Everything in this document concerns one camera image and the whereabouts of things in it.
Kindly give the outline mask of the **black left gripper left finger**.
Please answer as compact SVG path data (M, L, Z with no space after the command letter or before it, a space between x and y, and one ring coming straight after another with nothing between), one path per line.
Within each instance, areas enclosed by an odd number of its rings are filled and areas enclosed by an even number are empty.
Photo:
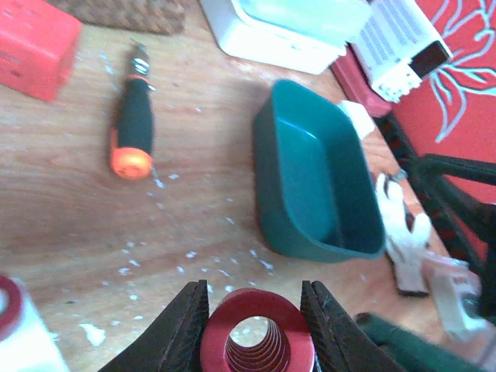
M207 281L190 281L143 333L101 370L200 371L200 347L208 318Z

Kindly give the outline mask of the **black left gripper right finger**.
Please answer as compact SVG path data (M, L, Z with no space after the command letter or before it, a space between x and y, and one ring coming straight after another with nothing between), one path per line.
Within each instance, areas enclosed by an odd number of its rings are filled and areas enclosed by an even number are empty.
M402 371L320 281L303 281L300 311L315 348L314 371Z

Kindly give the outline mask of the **red spring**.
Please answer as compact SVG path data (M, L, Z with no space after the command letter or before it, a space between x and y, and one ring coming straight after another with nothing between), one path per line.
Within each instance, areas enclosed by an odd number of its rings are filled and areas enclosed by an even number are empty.
M201 339L203 371L311 371L315 348L307 323L289 300L242 288L227 294Z
M1 341L15 332L21 318L21 289L11 278L1 276Z

